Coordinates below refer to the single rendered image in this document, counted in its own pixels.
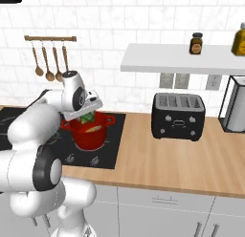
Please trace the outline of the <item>yellow bottle with green cap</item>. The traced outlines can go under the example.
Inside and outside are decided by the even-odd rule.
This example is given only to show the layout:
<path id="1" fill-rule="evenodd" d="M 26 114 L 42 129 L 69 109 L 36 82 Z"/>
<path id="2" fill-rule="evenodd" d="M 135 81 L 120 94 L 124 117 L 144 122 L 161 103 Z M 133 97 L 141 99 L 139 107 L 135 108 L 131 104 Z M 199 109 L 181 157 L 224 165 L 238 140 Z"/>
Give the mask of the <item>yellow bottle with green cap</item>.
<path id="1" fill-rule="evenodd" d="M 240 25 L 240 30 L 234 36 L 232 53 L 237 56 L 245 55 L 245 22 Z"/>

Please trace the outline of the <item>small wooden spoon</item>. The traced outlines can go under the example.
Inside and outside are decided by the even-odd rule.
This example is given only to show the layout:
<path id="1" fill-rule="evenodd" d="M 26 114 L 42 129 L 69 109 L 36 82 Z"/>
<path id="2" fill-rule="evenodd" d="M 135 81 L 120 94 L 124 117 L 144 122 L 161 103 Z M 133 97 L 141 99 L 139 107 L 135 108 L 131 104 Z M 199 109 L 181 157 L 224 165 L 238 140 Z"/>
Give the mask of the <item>small wooden spoon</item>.
<path id="1" fill-rule="evenodd" d="M 35 61 L 35 73 L 36 75 L 38 76 L 43 76 L 43 70 L 39 67 L 38 65 L 38 60 L 37 60 L 37 55 L 36 55 L 36 50 L 35 50 L 35 47 L 34 47 L 34 44 L 32 42 L 32 50 L 33 50 L 33 57 L 34 57 L 34 61 Z"/>

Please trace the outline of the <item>grey drawer front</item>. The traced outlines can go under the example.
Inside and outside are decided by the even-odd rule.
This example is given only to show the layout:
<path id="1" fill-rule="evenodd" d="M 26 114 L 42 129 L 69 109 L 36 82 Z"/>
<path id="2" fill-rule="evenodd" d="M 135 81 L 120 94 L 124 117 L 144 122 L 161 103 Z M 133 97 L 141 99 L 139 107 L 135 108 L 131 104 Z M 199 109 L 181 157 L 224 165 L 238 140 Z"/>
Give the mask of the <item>grey drawer front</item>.
<path id="1" fill-rule="evenodd" d="M 213 200 L 211 213 L 245 218 L 245 199 L 216 197 Z"/>
<path id="2" fill-rule="evenodd" d="M 209 212 L 214 200 L 213 196 L 129 187 L 119 187 L 118 193 L 119 203 L 123 205 L 160 207 L 194 212 Z M 177 200 L 178 205 L 165 205 L 152 202 L 152 198 L 169 199 L 170 197 Z"/>

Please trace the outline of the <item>grey cupboard door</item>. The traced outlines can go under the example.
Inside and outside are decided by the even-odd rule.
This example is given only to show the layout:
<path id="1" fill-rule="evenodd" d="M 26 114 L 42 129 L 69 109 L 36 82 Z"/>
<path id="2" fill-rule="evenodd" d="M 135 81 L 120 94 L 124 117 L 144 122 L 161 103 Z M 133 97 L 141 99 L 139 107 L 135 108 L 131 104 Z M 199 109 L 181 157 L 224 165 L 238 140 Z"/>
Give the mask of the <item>grey cupboard door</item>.
<path id="1" fill-rule="evenodd" d="M 96 200 L 84 209 L 89 225 L 98 237 L 119 237 L 117 187 L 96 185 Z"/>
<path id="2" fill-rule="evenodd" d="M 216 237 L 245 237 L 245 218 L 211 214 L 202 237 L 211 237 L 213 226 L 219 224 Z"/>
<path id="3" fill-rule="evenodd" d="M 138 205 L 119 205 L 120 237 L 193 237 L 208 214 Z"/>

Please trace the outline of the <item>grey wall outlet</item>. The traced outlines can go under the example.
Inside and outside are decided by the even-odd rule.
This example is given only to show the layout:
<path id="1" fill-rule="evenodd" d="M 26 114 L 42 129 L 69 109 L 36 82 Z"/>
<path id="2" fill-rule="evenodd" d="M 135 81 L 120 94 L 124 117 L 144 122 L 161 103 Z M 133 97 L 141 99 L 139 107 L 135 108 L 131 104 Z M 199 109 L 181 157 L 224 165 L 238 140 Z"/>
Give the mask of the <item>grey wall outlet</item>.
<path id="1" fill-rule="evenodd" d="M 173 85 L 173 79 L 174 79 L 174 74 L 161 73 L 159 87 L 171 89 Z"/>
<path id="2" fill-rule="evenodd" d="M 187 89 L 189 87 L 189 74 L 177 74 L 175 77 L 175 89 Z"/>

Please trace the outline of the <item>dark jar with orange label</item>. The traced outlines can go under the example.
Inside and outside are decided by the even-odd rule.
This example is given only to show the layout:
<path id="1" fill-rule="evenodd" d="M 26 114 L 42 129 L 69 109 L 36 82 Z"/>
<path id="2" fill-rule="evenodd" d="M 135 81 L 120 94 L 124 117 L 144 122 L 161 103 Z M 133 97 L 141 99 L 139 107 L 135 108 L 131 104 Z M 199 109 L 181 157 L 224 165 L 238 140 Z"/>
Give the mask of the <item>dark jar with orange label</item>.
<path id="1" fill-rule="evenodd" d="M 203 34 L 201 32 L 194 32 L 192 34 L 192 39 L 189 44 L 190 54 L 201 54 L 203 45 L 202 36 Z"/>

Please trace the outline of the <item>red pot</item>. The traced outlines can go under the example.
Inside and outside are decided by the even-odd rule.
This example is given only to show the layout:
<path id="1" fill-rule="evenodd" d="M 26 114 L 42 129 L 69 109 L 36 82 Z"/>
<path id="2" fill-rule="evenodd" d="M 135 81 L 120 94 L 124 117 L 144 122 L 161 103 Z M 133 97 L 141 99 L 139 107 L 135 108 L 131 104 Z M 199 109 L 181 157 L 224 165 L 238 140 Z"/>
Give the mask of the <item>red pot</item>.
<path id="1" fill-rule="evenodd" d="M 94 121 L 82 123 L 77 119 L 61 122 L 62 130 L 69 130 L 75 144 L 82 150 L 95 150 L 103 146 L 107 137 L 107 127 L 115 124 L 115 117 L 96 112 Z"/>

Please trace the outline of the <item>wooden wall rail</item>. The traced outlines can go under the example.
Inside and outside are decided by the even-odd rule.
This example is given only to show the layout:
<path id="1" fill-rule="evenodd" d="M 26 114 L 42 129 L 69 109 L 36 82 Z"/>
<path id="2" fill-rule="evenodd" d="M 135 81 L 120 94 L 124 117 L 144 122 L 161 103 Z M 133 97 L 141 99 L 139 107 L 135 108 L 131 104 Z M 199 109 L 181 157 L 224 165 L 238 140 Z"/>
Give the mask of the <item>wooden wall rail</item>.
<path id="1" fill-rule="evenodd" d="M 30 36 L 24 35 L 26 41 L 77 41 L 76 36 Z"/>

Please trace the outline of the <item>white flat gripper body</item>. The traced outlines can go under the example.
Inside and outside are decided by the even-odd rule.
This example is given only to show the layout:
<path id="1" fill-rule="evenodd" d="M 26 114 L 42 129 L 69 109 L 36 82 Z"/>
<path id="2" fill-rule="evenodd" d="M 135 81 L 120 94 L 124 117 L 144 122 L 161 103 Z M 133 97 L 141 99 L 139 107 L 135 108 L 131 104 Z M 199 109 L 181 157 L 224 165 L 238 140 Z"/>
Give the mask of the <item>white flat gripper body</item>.
<path id="1" fill-rule="evenodd" d="M 94 112 L 102 107 L 102 101 L 99 98 L 88 98 L 78 111 L 63 112 L 67 121 L 80 118 L 88 113 Z"/>

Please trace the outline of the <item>black toaster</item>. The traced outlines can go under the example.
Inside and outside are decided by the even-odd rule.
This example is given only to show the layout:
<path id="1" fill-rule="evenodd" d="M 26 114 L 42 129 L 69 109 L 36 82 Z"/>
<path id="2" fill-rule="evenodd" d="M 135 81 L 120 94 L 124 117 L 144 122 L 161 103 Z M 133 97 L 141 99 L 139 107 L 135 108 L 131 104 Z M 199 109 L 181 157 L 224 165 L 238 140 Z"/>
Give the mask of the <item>black toaster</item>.
<path id="1" fill-rule="evenodd" d="M 198 95 L 157 93 L 152 103 L 152 136 L 198 141 L 203 133 L 205 115 L 204 102 Z"/>

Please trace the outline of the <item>black hob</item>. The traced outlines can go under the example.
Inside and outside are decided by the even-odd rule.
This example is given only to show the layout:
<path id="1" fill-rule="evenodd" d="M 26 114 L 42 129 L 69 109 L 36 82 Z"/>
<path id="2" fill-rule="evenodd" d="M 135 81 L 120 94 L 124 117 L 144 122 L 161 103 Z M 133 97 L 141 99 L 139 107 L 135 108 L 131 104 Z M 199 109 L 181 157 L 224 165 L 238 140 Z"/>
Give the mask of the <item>black hob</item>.
<path id="1" fill-rule="evenodd" d="M 0 111 L 0 151 L 10 150 L 11 144 L 7 132 L 10 124 L 23 112 L 25 108 L 5 107 Z M 115 124 L 107 128 L 107 137 L 101 148 L 94 151 L 84 151 L 77 147 L 70 131 L 61 128 L 47 141 L 48 147 L 59 156 L 63 165 L 97 167 L 114 169 L 119 152 L 125 114 L 114 114 Z M 75 160 L 68 163 L 66 158 L 73 154 Z M 92 165 L 91 160 L 96 156 L 100 162 Z"/>

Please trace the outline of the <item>white wall shelf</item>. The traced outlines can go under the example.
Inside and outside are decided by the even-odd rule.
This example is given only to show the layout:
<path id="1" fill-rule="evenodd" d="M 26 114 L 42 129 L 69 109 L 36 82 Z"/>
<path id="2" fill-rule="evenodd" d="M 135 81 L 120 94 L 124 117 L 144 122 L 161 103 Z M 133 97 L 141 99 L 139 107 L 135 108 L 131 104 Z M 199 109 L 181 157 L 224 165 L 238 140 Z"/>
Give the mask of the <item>white wall shelf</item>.
<path id="1" fill-rule="evenodd" d="M 229 46 L 205 45 L 190 54 L 183 44 L 129 44 L 122 72 L 199 75 L 245 75 L 245 56 L 235 56 Z"/>

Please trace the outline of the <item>green broccoli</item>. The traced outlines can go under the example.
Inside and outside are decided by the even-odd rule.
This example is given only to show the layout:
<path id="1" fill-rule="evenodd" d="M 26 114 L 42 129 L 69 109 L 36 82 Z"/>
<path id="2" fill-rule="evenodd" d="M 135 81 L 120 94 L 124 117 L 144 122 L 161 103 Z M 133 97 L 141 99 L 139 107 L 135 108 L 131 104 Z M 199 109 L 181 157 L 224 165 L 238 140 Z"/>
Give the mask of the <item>green broccoli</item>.
<path id="1" fill-rule="evenodd" d="M 84 123 L 87 123 L 87 122 L 93 122 L 94 121 L 94 114 L 93 113 L 88 113 L 86 115 L 83 115 L 81 118 L 80 118 L 80 122 L 82 124 Z"/>

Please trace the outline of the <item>wooden spatula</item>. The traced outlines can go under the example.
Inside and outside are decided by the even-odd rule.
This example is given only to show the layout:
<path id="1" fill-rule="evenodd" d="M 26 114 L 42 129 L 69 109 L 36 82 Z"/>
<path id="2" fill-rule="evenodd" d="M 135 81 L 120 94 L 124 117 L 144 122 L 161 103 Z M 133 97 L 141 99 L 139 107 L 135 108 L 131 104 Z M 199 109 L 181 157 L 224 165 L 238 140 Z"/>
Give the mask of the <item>wooden spatula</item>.
<path id="1" fill-rule="evenodd" d="M 62 41 L 62 53 L 63 53 L 63 58 L 64 58 L 66 72 L 68 72 L 69 71 L 68 56 L 67 56 L 67 49 L 66 49 L 64 41 Z"/>

